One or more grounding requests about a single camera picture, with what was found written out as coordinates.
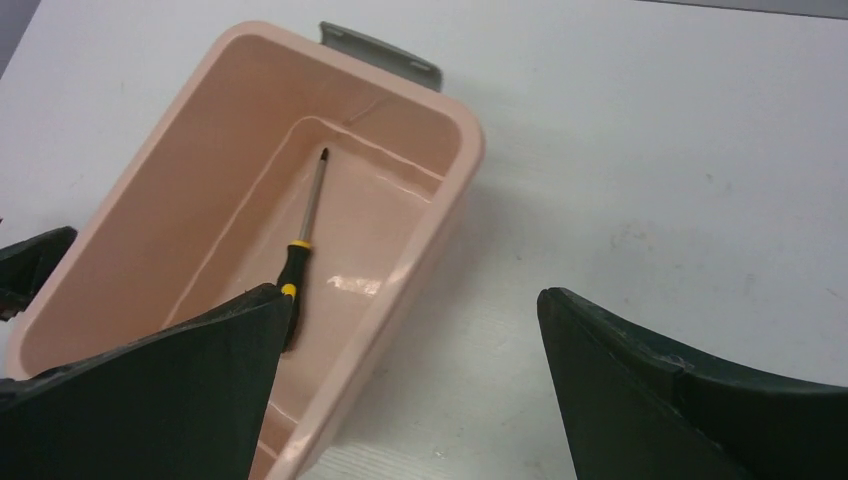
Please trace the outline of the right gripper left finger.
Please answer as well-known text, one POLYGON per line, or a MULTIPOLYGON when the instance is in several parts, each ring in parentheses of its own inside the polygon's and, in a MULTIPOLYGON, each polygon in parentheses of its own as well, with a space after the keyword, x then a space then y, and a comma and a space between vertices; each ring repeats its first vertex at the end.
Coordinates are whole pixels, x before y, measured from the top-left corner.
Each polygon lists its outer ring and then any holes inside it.
POLYGON ((292 301, 263 284, 102 354, 1 383, 5 479, 245 479, 292 301))

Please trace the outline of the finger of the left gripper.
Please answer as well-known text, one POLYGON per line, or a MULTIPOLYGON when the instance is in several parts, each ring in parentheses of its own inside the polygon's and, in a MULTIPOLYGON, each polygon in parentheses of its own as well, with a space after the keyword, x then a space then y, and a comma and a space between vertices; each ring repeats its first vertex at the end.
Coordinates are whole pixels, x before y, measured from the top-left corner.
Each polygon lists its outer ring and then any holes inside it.
POLYGON ((1 321, 24 311, 77 238, 71 226, 55 228, 1 249, 1 321))

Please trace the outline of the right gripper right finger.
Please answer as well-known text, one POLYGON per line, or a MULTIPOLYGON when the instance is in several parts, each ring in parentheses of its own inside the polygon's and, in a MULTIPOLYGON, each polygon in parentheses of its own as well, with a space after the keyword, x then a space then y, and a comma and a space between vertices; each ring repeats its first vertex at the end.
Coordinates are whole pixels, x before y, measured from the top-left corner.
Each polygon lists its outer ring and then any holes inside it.
POLYGON ((561 288, 541 330, 581 479, 843 479, 847 391, 743 366, 561 288))

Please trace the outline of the black yellow screwdriver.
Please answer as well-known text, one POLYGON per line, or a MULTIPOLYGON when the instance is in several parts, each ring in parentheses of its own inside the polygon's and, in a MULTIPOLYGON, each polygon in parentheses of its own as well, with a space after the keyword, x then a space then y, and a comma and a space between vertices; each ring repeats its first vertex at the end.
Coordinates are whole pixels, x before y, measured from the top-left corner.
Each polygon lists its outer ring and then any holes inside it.
POLYGON ((320 152, 316 166, 299 235, 287 246, 287 259, 277 278, 279 290, 291 303, 290 316, 287 321, 283 342, 284 352, 291 350, 300 323, 301 296, 304 291, 307 267, 313 250, 311 235, 329 157, 329 148, 324 147, 320 152))

